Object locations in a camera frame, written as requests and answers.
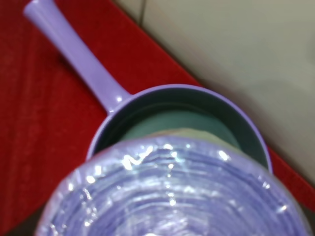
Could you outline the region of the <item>purple-capped cylindrical roll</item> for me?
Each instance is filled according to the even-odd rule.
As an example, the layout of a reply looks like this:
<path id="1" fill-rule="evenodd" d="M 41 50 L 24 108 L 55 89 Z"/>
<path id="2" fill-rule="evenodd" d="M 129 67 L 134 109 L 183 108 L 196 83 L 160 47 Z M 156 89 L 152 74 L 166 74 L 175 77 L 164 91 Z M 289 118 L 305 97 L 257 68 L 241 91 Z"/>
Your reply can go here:
<path id="1" fill-rule="evenodd" d="M 218 137 L 162 131 L 119 142 L 65 177 L 37 236 L 311 236 L 295 198 Z"/>

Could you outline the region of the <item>red velvet tablecloth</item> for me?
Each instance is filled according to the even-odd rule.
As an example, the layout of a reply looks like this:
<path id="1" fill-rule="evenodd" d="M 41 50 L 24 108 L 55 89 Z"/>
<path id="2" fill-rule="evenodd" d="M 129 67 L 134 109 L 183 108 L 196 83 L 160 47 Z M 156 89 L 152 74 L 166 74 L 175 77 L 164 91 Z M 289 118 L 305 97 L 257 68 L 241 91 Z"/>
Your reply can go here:
<path id="1" fill-rule="evenodd" d="M 106 114 L 52 44 L 0 3 L 0 233 L 30 236 L 59 181 L 85 160 Z M 86 44 L 132 93 L 197 81 L 110 0 L 57 2 Z"/>

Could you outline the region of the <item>purple saucepan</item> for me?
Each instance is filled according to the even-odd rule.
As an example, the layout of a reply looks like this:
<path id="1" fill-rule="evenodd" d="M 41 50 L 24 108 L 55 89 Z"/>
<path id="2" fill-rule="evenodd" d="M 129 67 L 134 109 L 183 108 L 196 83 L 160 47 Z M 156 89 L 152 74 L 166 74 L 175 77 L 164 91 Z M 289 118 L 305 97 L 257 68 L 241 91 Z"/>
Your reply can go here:
<path id="1" fill-rule="evenodd" d="M 168 84 L 128 93 L 81 40 L 52 0 L 32 0 L 24 15 L 63 54 L 107 112 L 86 158 L 117 142 L 162 130 L 211 132 L 272 170 L 264 139 L 251 119 L 226 97 L 206 88 Z"/>

